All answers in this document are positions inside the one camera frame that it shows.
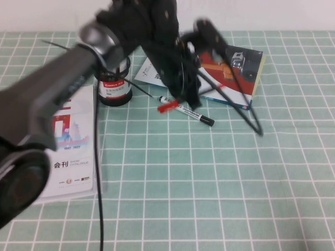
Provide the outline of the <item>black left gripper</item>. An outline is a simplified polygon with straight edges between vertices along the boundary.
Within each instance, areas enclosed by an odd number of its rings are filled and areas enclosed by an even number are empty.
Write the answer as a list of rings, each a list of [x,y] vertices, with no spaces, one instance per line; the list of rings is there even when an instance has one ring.
[[[168,88],[175,100],[186,101],[192,110],[198,109],[202,104],[198,93],[197,56],[184,44],[171,48],[144,44],[143,50],[147,56],[143,63],[143,81]]]

